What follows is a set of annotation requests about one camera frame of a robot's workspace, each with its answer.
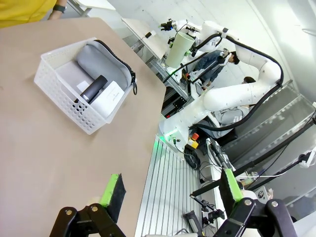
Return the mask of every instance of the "green tape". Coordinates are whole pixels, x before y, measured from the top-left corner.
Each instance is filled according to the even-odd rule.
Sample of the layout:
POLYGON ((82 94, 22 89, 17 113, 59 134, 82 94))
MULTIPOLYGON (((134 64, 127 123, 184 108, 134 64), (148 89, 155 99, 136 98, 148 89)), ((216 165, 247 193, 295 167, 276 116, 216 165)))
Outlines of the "green tape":
POLYGON ((228 179, 229 188, 231 190, 231 193, 233 195, 233 199, 235 202, 238 202, 243 199, 242 192, 238 186, 238 183, 236 181, 236 178, 233 174, 233 171, 231 169, 225 169, 225 174, 228 179))
POLYGON ((115 188, 115 185, 118 181, 118 178, 119 178, 119 174, 112 174, 111 175, 111 178, 110 178, 110 181, 108 182, 108 185, 101 197, 101 200, 100 200, 100 204, 103 206, 103 207, 107 207, 110 202, 111 202, 111 198, 112 198, 112 195, 113 195, 113 192, 114 192, 114 188, 115 188))

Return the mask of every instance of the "white plastic basket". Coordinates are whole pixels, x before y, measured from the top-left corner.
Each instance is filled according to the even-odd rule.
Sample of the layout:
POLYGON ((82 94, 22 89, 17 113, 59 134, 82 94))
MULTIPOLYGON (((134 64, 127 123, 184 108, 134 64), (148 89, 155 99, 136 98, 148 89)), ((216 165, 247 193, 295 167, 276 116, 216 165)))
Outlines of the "white plastic basket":
POLYGON ((56 71, 59 67, 75 60, 76 55, 87 42, 95 39, 96 38, 87 39, 42 54, 41 62, 34 78, 34 82, 42 91, 89 135, 113 120, 124 99, 132 89, 132 86, 130 86, 124 91, 124 95, 115 109, 108 117, 104 118, 83 100, 56 71))

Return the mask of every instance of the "black hair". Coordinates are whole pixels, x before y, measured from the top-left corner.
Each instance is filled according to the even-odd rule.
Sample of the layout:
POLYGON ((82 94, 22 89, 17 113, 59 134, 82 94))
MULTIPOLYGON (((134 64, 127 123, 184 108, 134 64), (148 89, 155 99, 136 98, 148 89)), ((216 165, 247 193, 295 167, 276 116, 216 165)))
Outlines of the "black hair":
POLYGON ((231 54, 234 56, 234 63, 237 65, 240 62, 240 60, 237 58, 236 51, 231 52, 231 54))
POLYGON ((254 82, 256 82, 256 80, 255 80, 254 78, 252 78, 252 77, 245 77, 245 78, 243 79, 243 81, 244 81, 245 83, 254 83, 254 82))

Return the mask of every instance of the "green cylinder container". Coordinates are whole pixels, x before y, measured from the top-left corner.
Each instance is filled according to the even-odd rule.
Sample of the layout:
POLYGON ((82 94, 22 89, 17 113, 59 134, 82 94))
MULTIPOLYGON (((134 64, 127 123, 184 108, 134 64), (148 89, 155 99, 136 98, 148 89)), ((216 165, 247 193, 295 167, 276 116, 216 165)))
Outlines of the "green cylinder container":
POLYGON ((165 63, 172 68, 177 68, 194 41, 191 36, 178 32, 165 63))

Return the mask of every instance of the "gray pouch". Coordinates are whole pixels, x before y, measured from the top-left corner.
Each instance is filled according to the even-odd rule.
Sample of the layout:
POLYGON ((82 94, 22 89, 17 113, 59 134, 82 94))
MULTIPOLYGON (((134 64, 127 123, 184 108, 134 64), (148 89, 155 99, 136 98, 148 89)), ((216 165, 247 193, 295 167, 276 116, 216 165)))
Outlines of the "gray pouch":
POLYGON ((87 43, 78 53, 77 62, 94 80, 104 76, 108 80, 104 88, 115 81, 125 91, 132 84, 134 95, 137 94, 135 73, 101 40, 87 43))

